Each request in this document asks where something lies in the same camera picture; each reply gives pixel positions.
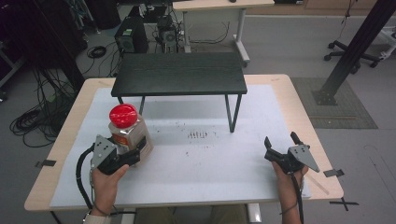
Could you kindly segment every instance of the jar with red lid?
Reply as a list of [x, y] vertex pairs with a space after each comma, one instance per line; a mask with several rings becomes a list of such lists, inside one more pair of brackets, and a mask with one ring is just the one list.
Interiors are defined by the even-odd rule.
[[118, 153], [123, 154], [136, 149], [136, 145], [146, 137], [146, 144], [140, 150], [140, 160], [145, 159], [153, 144], [143, 117], [139, 115], [133, 105], [116, 105], [109, 114], [108, 129], [114, 142], [118, 145]]

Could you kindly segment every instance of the floor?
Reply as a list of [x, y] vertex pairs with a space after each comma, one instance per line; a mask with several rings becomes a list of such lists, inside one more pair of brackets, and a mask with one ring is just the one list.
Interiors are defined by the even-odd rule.
[[[120, 14], [127, 13], [121, 8]], [[328, 77], [337, 59], [323, 61], [323, 56], [331, 49], [327, 45], [339, 38], [348, 43], [359, 29], [363, 17], [351, 17], [346, 26], [341, 17], [278, 17], [248, 16], [245, 22], [243, 42], [251, 62], [243, 68], [244, 74], [287, 74], [290, 77]], [[389, 25], [396, 24], [395, 18]], [[226, 31], [222, 23], [196, 24], [190, 28], [191, 39], [216, 39]], [[146, 26], [148, 38], [152, 26]], [[88, 33], [89, 48], [105, 46], [114, 41], [116, 29], [102, 31], [101, 34]], [[219, 44], [193, 44], [193, 51], [235, 51], [231, 34], [236, 33], [236, 24], [231, 23], [229, 34]], [[388, 49], [381, 39], [376, 39], [367, 50], [379, 56]], [[84, 76], [106, 77], [111, 67], [110, 57], [101, 62], [97, 60], [92, 69]], [[155, 42], [150, 43], [149, 52], [155, 51]], [[92, 64], [85, 51], [77, 57], [81, 71]], [[316, 129], [318, 137], [326, 150], [334, 169], [342, 169], [345, 175], [339, 180], [344, 189], [347, 210], [341, 204], [323, 201], [305, 201], [304, 216], [306, 223], [394, 223], [396, 219], [396, 55], [393, 54], [376, 68], [362, 61], [356, 75], [350, 75], [347, 82], [358, 95], [367, 111], [374, 119], [376, 130]], [[56, 223], [49, 212], [28, 212], [24, 202], [35, 183], [40, 169], [35, 168], [37, 161], [47, 158], [51, 146], [27, 147], [21, 137], [14, 135], [8, 125], [17, 116], [37, 104], [36, 83], [28, 66], [12, 77], [2, 88], [7, 92], [8, 100], [0, 104], [0, 222], [1, 223]], [[26, 137], [30, 143], [43, 143], [40, 132]], [[204, 223], [201, 214], [207, 214], [207, 207], [177, 209], [177, 216], [185, 220], [191, 217], [195, 221], [186, 223]], [[278, 203], [261, 203], [263, 223], [281, 223]], [[79, 223], [85, 211], [57, 212], [62, 223]], [[113, 223], [120, 223], [116, 218]]]

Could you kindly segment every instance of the black tabletop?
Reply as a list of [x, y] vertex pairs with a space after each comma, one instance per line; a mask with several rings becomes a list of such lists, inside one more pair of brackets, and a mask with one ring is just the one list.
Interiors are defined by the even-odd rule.
[[124, 54], [111, 95], [246, 94], [237, 53]]

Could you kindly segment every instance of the black pole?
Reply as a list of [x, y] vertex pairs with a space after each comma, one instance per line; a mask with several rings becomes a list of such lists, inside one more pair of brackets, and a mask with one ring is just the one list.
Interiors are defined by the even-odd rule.
[[377, 0], [344, 55], [319, 91], [314, 91], [318, 105], [336, 105], [334, 95], [346, 80], [352, 67], [369, 48], [396, 10], [396, 0]]

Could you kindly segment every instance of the red lid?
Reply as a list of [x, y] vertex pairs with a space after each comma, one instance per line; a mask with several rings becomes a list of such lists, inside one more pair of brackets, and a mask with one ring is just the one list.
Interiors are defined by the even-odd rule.
[[109, 114], [111, 122], [117, 128], [131, 127], [137, 121], [137, 112], [133, 105], [116, 105]]

